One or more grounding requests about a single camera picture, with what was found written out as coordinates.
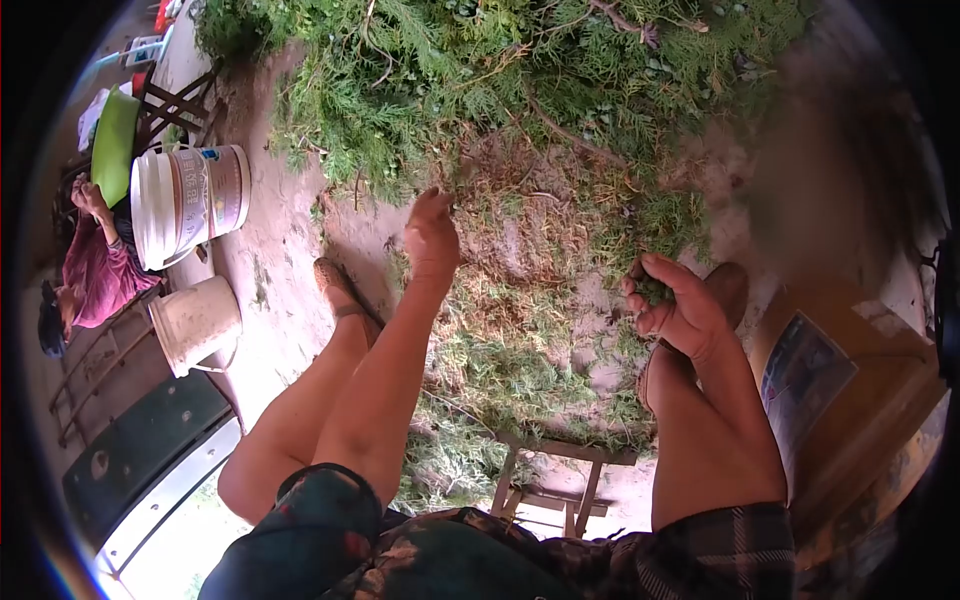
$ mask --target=brown shoe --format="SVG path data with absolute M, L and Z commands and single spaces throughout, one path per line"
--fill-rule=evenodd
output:
M 317 280 L 317 289 L 321 294 L 326 292 L 327 286 L 333 286 L 353 298 L 354 303 L 341 306 L 333 313 L 334 322 L 339 322 L 348 315 L 363 315 L 364 330 L 367 332 L 367 348 L 372 348 L 384 323 L 370 304 L 364 299 L 353 285 L 353 281 L 329 258 L 318 258 L 313 262 L 313 277 Z
M 743 321 L 743 315 L 747 312 L 747 299 L 750 296 L 750 278 L 747 276 L 747 271 L 735 262 L 725 262 L 710 272 L 704 279 L 704 283 L 710 290 L 710 294 L 723 309 L 724 315 L 727 316 L 727 323 L 730 324 L 730 327 L 736 329 Z M 661 338 L 657 342 L 657 347 L 650 354 L 650 360 L 647 361 L 648 365 L 653 361 L 653 355 L 660 350 L 675 352 L 683 356 L 679 350 Z M 689 367 L 691 374 L 693 374 L 693 365 L 690 364 Z M 636 381 L 636 397 L 643 408 L 652 413 L 650 404 L 647 402 L 648 371 L 649 369 L 644 368 Z

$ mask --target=left hand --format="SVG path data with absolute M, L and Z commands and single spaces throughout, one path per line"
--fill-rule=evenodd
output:
M 453 196 L 431 187 L 420 194 L 410 211 L 403 241 L 410 256 L 412 278 L 449 287 L 460 264 L 460 239 L 450 220 Z
M 96 183 L 83 183 L 80 186 L 80 190 L 84 194 L 86 209 L 90 211 L 90 214 L 101 220 L 109 215 L 110 209 L 107 208 L 107 201 L 104 200 L 104 195 L 100 193 L 99 185 Z

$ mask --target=right hand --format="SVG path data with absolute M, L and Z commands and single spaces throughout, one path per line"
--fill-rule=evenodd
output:
M 84 194 L 86 209 L 93 216 L 103 220 L 108 216 L 110 209 L 107 208 L 107 201 L 100 192 L 100 186 L 96 183 L 84 183 L 80 186 L 80 191 Z
M 460 265 L 460 239 L 450 220 L 453 196 L 431 187 L 417 197 L 403 230 L 412 279 L 429 279 L 444 286 Z
M 90 212 L 86 207 L 86 196 L 84 196 L 83 186 L 86 184 L 86 173 L 80 173 L 70 187 L 70 202 L 80 209 L 81 212 Z
M 623 277 L 620 287 L 627 297 L 627 308 L 640 313 L 634 321 L 638 334 L 659 334 L 686 354 L 694 365 L 717 356 L 731 339 L 736 341 L 723 309 L 702 279 L 661 254 L 644 254 L 638 260 L 647 275 L 673 290 L 676 299 L 662 300 L 651 307 L 650 302 L 636 292 L 634 280 Z

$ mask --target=paint bucket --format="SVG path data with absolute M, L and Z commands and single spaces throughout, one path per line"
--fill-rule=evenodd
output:
M 150 302 L 156 338 L 175 377 L 190 369 L 224 372 L 236 356 L 243 321 L 240 306 L 223 276 L 213 276 L 192 287 Z M 235 344 L 227 364 L 218 369 L 200 364 L 210 354 Z
M 237 145 L 148 151 L 133 164 L 133 240 L 144 269 L 160 271 L 239 229 L 250 210 L 250 165 Z

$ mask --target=bucket handle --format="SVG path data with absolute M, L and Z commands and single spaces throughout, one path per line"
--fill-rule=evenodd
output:
M 200 371 L 206 371 L 206 372 L 227 372 L 227 369 L 229 369 L 230 365 L 233 364 L 233 359 L 237 357 L 238 349 L 240 349 L 240 338 L 237 338 L 236 342 L 233 344 L 233 353 L 230 355 L 230 358 L 227 360 L 227 363 L 223 367 L 206 367 L 204 365 L 198 364 L 191 367 L 191 369 L 199 369 Z
M 190 247 L 190 248 L 188 248 L 188 249 L 186 249 L 186 250 L 184 250 L 184 251 L 181 251 L 181 252 L 178 253 L 178 254 L 174 254 L 174 255 L 171 256 L 170 258 L 167 258 L 166 260 L 164 260 L 164 261 L 160 264 L 160 267 L 159 267 L 158 269 L 154 269 L 154 271 L 163 271 L 164 269 L 168 269 L 168 268 L 170 268 L 170 267 L 173 267 L 174 265 L 176 265 L 177 263 L 179 263 L 180 261 L 182 261 L 184 258 L 186 258 L 188 255 L 190 255 L 190 253 L 193 252 L 195 248 L 196 248 L 196 246 L 193 246 L 193 247 Z

